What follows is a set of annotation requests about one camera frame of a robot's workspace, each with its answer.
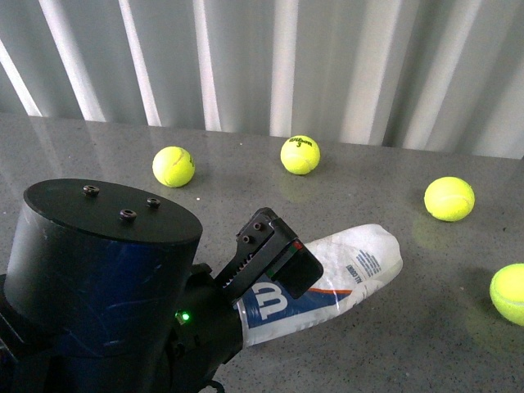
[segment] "fuzzy yellow ball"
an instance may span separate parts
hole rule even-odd
[[[508,321],[524,326],[524,264],[511,264],[491,279],[490,296]]]
[[[165,186],[182,187],[195,174],[195,163],[189,151],[176,146],[165,147],[156,153],[153,174]]]
[[[280,161],[292,174],[308,174],[320,162],[320,148],[310,137],[297,135],[282,145]]]
[[[426,189],[424,204],[436,219],[459,221],[473,210],[475,193],[461,178],[438,178]]]

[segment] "white curtain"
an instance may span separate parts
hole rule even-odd
[[[524,156],[524,0],[0,0],[0,111]]]

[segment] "hex bolt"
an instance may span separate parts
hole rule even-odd
[[[137,218],[137,214],[134,211],[132,211],[132,210],[123,209],[123,210],[120,211],[120,218],[123,221],[127,221],[129,223],[132,223]]]
[[[84,186],[83,193],[89,197],[96,197],[98,196],[98,193],[100,192],[100,188],[97,186]]]
[[[160,201],[156,198],[147,198],[147,205],[153,209],[160,207]]]

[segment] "black cylinder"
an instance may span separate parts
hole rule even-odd
[[[152,207],[151,197],[160,205]],[[30,322],[60,334],[61,356],[160,357],[151,351],[161,352],[169,334],[201,232],[191,212],[135,188],[38,183],[24,194],[5,297]]]

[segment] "gray countertop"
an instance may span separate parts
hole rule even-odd
[[[311,174],[289,174],[282,138],[80,120],[0,115],[0,269],[4,273],[23,191],[48,178],[92,178],[136,187],[189,209],[204,233],[195,263],[215,271],[235,234],[271,207],[309,242],[376,223],[400,243],[404,268],[386,287],[331,321],[253,346],[216,380],[236,392],[518,392],[524,327],[489,299],[492,275],[524,261],[524,163],[318,141]],[[151,162],[162,147],[196,162],[183,188],[159,184]],[[448,224],[424,209],[427,185],[459,176],[477,203]]]

